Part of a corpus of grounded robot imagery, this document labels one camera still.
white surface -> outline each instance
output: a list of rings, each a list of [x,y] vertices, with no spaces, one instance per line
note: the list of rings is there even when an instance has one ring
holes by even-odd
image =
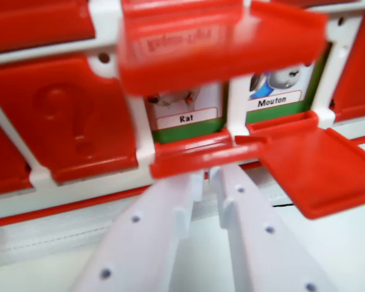
[[[236,292],[336,291],[237,164],[212,168],[209,179],[220,225],[229,234]]]
[[[264,167],[247,171],[273,205],[292,203]],[[137,197],[24,221],[0,228],[0,265],[34,259],[100,241],[112,222]],[[216,194],[204,181],[203,199],[193,208],[192,220],[218,213]]]
[[[348,139],[365,136],[365,117],[335,123],[333,129]]]
[[[305,219],[294,207],[275,208],[340,292],[365,292],[365,206],[319,220]],[[0,292],[67,291],[94,246],[0,267]],[[194,221],[181,241],[172,292],[233,291],[227,232],[218,217]]]
[[[356,10],[365,10],[365,0],[359,0],[350,3],[317,6],[310,8],[310,10],[326,13],[346,13]]]
[[[189,234],[203,181],[201,170],[149,187],[116,218],[72,291],[168,291],[178,242]]]

red flip-up tile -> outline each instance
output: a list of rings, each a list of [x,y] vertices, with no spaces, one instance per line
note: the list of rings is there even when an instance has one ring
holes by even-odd
[[[0,193],[32,187],[27,162],[0,128]]]
[[[333,99],[336,121],[365,116],[365,16]]]
[[[0,52],[94,37],[87,0],[0,0]]]
[[[137,166],[119,81],[95,75],[85,56],[0,67],[0,106],[56,181]]]
[[[325,46],[326,17],[242,0],[124,2],[118,45],[126,91],[146,95],[311,63]]]
[[[253,124],[251,134],[273,139],[260,157],[262,164],[308,218],[365,204],[365,151],[332,129],[317,128],[313,116],[307,120],[315,126],[305,119],[272,121],[273,131],[270,125],[253,130]]]
[[[156,144],[156,159],[150,166],[154,178],[164,178],[185,172],[208,169],[216,165],[245,161],[258,157],[269,139],[265,137],[235,137],[229,132],[186,139],[168,144]]]

